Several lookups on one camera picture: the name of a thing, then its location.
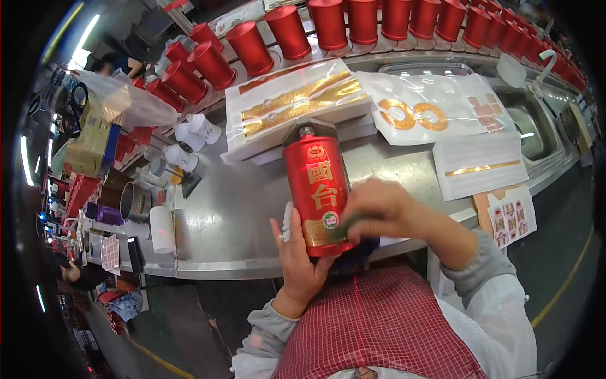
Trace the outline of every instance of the metal work surface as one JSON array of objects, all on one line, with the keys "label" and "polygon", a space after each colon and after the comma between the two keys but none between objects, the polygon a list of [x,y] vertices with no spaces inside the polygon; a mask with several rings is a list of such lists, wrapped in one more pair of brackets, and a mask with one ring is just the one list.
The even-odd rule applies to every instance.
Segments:
[{"label": "metal work surface", "polygon": [[[506,84],[496,78],[497,59],[458,53],[385,53],[346,59],[353,71],[376,72],[385,63],[402,61],[460,61],[485,75],[492,87]],[[538,72],[527,68],[528,84]],[[555,79],[546,79],[542,91],[556,112],[563,109],[566,97],[574,102],[576,92]],[[564,145],[555,134],[555,119],[541,105],[544,116],[558,139],[551,154],[542,159],[525,160],[532,195],[540,192],[566,172],[578,159],[577,150]],[[207,114],[209,120],[225,127],[225,108]],[[391,146],[376,135],[340,145],[351,183],[375,176],[402,184],[415,198],[450,215],[466,227],[478,225],[471,198],[443,201],[436,177],[433,145]],[[251,161],[227,166],[221,153],[227,150],[225,134],[214,145],[199,153],[196,172],[202,181],[187,200],[177,191],[175,225],[177,258],[175,266],[158,265],[146,260],[144,272],[152,275],[190,279],[249,279],[281,276],[278,251],[269,225],[270,218],[281,223],[290,190],[283,160],[257,166]],[[384,238],[371,260],[390,257],[424,247],[422,241]],[[128,257],[122,256],[121,268],[129,270]]]}]

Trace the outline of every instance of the faucet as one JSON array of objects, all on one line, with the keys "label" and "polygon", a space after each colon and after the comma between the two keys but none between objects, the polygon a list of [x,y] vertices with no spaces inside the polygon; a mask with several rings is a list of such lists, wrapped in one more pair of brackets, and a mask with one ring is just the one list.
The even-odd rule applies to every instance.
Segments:
[{"label": "faucet", "polygon": [[528,90],[539,99],[543,98],[543,94],[541,93],[541,89],[539,88],[539,86],[543,83],[543,79],[545,79],[545,77],[549,75],[551,69],[556,64],[556,60],[558,58],[556,52],[552,49],[545,50],[544,52],[539,54],[539,58],[541,59],[541,61],[546,60],[550,56],[551,60],[547,64],[545,70],[543,70],[543,72],[532,82],[532,84],[528,86]]}]

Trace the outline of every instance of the stainless steel sink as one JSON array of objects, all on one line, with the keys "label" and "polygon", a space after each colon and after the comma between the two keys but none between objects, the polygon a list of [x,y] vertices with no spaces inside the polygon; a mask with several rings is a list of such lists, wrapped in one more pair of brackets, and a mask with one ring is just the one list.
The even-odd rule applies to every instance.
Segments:
[{"label": "stainless steel sink", "polygon": [[525,89],[493,87],[496,95],[522,133],[522,154],[542,160],[558,151],[558,137],[541,103]]}]

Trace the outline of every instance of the person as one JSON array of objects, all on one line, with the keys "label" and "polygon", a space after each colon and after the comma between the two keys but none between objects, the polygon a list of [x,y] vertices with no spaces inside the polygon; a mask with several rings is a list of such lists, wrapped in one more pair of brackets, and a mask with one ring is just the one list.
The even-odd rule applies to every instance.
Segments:
[{"label": "person", "polygon": [[105,76],[110,76],[117,69],[122,69],[132,79],[143,73],[143,63],[125,55],[108,53],[93,62],[90,67],[91,71]]},{"label": "person", "polygon": [[93,263],[78,267],[73,260],[66,257],[61,241],[58,241],[57,246],[62,251],[53,252],[57,266],[55,275],[58,280],[65,281],[71,288],[85,292],[94,290],[108,278],[108,273],[103,267]]},{"label": "person", "polygon": [[517,378],[536,373],[536,340],[516,269],[492,237],[416,201],[403,187],[368,179],[354,186],[341,220],[362,236],[427,242],[454,281],[465,312],[434,296],[408,266],[388,267],[325,286],[336,257],[314,265],[301,217],[279,249],[284,285],[248,317],[253,329],[232,360],[236,378]]}]

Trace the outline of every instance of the gray sleeve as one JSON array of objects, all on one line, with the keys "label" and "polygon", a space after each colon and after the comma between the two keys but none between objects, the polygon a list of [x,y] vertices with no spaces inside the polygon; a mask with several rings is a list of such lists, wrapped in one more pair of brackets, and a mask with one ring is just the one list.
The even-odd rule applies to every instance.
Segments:
[{"label": "gray sleeve", "polygon": [[490,279],[500,275],[516,275],[516,268],[501,253],[489,234],[473,230],[478,235],[478,250],[461,270],[451,270],[440,264],[444,275],[454,282],[454,288],[467,308],[471,298]]},{"label": "gray sleeve", "polygon": [[282,355],[286,341],[300,319],[286,318],[277,313],[271,306],[272,302],[273,299],[263,309],[250,312],[248,322],[253,330],[242,341],[243,347],[237,350],[237,354],[246,353],[263,358],[279,358]]}]

